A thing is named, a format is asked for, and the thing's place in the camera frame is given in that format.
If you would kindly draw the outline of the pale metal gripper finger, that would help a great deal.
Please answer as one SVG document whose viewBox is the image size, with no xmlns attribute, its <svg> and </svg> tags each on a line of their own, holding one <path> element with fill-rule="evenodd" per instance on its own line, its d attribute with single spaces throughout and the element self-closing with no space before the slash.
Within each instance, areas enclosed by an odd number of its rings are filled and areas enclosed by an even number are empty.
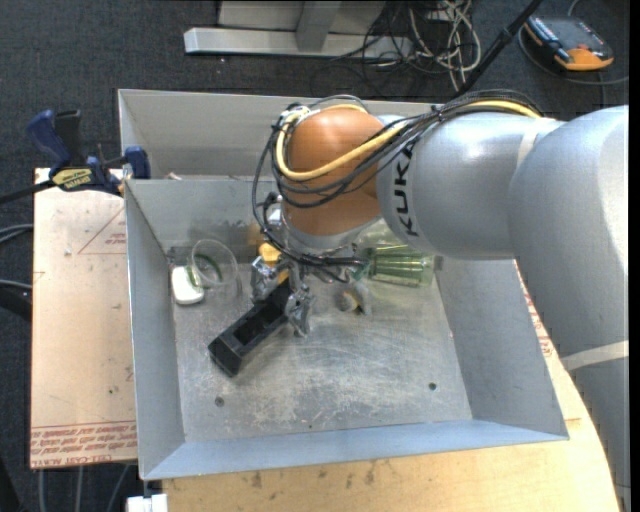
<svg viewBox="0 0 640 512">
<path fill-rule="evenodd" d="M 251 263 L 251 299 L 264 301 L 278 286 L 279 270 L 270 266 L 262 256 Z"/>
<path fill-rule="evenodd" d="M 306 337 L 309 335 L 309 316 L 314 303 L 315 296 L 308 288 L 301 288 L 289 294 L 284 312 L 297 336 Z"/>
</svg>

